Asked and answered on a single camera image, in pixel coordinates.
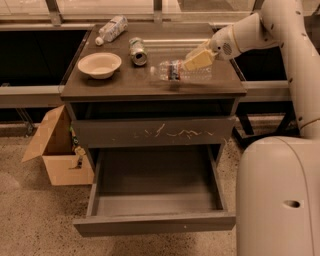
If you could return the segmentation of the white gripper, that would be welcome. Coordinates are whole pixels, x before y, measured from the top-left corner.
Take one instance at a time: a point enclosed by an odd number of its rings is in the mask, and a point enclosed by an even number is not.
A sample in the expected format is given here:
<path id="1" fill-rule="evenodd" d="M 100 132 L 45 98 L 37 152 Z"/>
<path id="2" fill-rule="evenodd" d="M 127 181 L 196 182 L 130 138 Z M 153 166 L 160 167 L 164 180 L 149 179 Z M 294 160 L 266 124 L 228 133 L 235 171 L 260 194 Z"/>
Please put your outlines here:
<path id="1" fill-rule="evenodd" d="M 233 26 L 227 26 L 218 30 L 210 41 L 206 40 L 189 52 L 183 61 L 183 68 L 187 71 L 194 71 L 210 66 L 215 56 L 218 60 L 230 60 L 240 54 Z"/>

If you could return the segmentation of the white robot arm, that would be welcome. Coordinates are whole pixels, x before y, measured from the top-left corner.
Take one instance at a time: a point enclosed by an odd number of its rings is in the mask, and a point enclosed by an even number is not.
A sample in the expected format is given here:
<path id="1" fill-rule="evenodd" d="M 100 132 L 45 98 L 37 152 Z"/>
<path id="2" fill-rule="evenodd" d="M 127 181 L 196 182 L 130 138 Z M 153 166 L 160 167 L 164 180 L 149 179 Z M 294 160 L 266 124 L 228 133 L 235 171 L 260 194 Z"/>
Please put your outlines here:
<path id="1" fill-rule="evenodd" d="M 252 49 L 280 48 L 301 135 L 320 138 L 320 55 L 304 23 L 301 0 L 264 0 L 261 10 L 218 32 L 182 62 L 187 71 Z"/>

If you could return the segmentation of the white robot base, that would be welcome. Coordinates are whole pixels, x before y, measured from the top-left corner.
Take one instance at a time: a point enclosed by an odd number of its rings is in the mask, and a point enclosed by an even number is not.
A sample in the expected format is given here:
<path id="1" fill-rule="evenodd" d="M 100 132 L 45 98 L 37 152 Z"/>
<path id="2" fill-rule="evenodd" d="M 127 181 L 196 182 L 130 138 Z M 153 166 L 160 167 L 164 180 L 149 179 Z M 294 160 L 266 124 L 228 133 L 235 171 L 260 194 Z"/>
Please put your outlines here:
<path id="1" fill-rule="evenodd" d="M 237 256 L 320 256 L 320 143 L 268 137 L 243 153 Z"/>

